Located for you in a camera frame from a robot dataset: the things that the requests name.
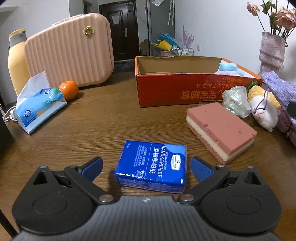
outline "purple cloth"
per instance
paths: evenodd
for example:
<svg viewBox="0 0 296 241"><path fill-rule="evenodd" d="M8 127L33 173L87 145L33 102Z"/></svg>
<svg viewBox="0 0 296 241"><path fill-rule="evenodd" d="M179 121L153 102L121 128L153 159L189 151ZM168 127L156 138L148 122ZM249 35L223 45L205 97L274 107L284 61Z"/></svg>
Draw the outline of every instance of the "purple cloth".
<svg viewBox="0 0 296 241"><path fill-rule="evenodd" d="M296 85L281 80L273 71L264 73L261 77L284 110L287 110L289 103L296 103ZM296 119L291 118L291 121L296 126Z"/></svg>
<svg viewBox="0 0 296 241"><path fill-rule="evenodd" d="M281 104L281 114L276 127L281 132L287 132L296 147L296 119L292 118L287 112L289 103L296 103L296 85L280 79L273 71L264 73L261 77Z"/></svg>
<svg viewBox="0 0 296 241"><path fill-rule="evenodd" d="M292 123L291 117L288 112L280 107L281 114L279 115L279 121L276 127L281 132L288 132L289 137L294 146L296 146L296 126Z"/></svg>

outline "pink rose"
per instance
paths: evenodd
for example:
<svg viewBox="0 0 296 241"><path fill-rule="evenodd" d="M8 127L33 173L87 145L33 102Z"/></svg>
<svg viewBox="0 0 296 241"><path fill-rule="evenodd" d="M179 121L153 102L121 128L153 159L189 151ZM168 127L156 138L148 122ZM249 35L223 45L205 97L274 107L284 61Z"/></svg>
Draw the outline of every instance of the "pink rose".
<svg viewBox="0 0 296 241"><path fill-rule="evenodd" d="M283 26L286 29L293 29L296 27L296 17L293 11L287 11L284 7L278 12L277 24Z"/></svg>
<svg viewBox="0 0 296 241"><path fill-rule="evenodd" d="M291 12L294 16L296 16L296 9L292 9L292 10L290 10L290 12Z"/></svg>
<svg viewBox="0 0 296 241"><path fill-rule="evenodd" d="M254 5L249 2L247 3L247 9L251 14L253 14L253 16L258 16L258 12L260 11L260 9L257 5Z"/></svg>

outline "blue tissue pack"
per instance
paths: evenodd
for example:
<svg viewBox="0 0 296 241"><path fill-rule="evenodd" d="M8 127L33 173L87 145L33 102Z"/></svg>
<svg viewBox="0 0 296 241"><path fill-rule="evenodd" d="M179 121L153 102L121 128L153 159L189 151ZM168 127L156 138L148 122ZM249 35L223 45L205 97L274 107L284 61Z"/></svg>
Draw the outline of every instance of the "blue tissue pack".
<svg viewBox="0 0 296 241"><path fill-rule="evenodd" d="M122 186L182 193L186 146L126 141L115 176Z"/></svg>
<svg viewBox="0 0 296 241"><path fill-rule="evenodd" d="M46 88L26 98L14 110L19 125L30 135L59 109L67 104L58 88Z"/></svg>

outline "wooden table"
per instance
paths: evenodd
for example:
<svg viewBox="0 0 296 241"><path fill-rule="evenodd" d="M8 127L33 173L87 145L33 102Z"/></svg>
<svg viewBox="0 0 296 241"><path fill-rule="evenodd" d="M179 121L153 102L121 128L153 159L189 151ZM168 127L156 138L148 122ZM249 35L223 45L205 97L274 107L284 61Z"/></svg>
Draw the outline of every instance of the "wooden table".
<svg viewBox="0 0 296 241"><path fill-rule="evenodd" d="M82 165L98 155L104 160L104 169L94 183L107 192L168 195L117 184L114 169L128 139L186 145L186 188L195 186L198 182L190 171L191 158L200 156L213 165L218 162L186 125L186 110L193 106L140 109L134 73L122 73L113 75L100 87L81 90L79 99L69 103L31 136L17 124L8 123L15 143L0 154L0 208L13 222L12 204L38 166L62 170L70 164ZM258 136L253 146L228 166L232 170L255 166L261 172L282 205L276 234L295 241L296 149L277 129L273 133L264 131L251 117L246 122ZM7 240L8 234L0 228L0 241Z"/></svg>

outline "clear plastic wrapper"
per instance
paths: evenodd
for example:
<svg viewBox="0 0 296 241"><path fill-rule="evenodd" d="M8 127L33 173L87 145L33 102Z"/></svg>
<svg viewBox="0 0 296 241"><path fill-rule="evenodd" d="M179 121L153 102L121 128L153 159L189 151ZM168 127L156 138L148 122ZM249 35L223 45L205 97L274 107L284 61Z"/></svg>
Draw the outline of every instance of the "clear plastic wrapper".
<svg viewBox="0 0 296 241"><path fill-rule="evenodd" d="M161 5L165 0L154 0L153 4L158 7L159 5Z"/></svg>
<svg viewBox="0 0 296 241"><path fill-rule="evenodd" d="M247 99L247 89L243 86L235 86L222 93L223 106L231 113L246 118L251 113L251 106Z"/></svg>

